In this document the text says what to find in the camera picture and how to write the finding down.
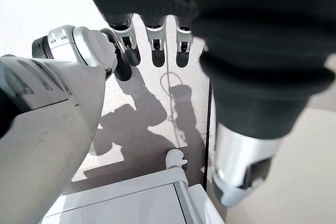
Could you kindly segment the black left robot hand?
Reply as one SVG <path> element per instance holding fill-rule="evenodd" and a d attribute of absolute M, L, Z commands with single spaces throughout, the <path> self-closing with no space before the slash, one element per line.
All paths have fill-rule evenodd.
<path fill-rule="evenodd" d="M 271 159 L 310 98 L 335 75 L 335 0 L 93 0 L 114 16 L 174 15 L 205 41 L 200 64 L 216 105 L 213 181 L 232 207 L 267 177 Z"/>

